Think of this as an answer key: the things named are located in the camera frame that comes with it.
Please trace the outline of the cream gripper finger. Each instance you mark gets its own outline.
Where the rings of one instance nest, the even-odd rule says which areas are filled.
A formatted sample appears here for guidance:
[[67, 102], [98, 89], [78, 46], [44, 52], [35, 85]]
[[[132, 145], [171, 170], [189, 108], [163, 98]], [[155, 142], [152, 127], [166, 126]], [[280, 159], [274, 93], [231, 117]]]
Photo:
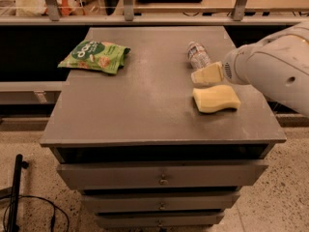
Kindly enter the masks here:
[[215, 62], [191, 74], [194, 84], [209, 84], [223, 80], [222, 63]]

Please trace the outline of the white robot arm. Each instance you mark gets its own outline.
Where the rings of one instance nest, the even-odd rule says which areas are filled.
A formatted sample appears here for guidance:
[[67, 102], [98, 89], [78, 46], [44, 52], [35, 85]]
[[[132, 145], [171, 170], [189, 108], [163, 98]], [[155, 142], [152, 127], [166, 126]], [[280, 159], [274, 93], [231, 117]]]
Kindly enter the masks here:
[[267, 98], [309, 116], [309, 22], [230, 51], [223, 60], [203, 62], [189, 55], [195, 71], [193, 98], [202, 113], [240, 108], [232, 84], [251, 85]]

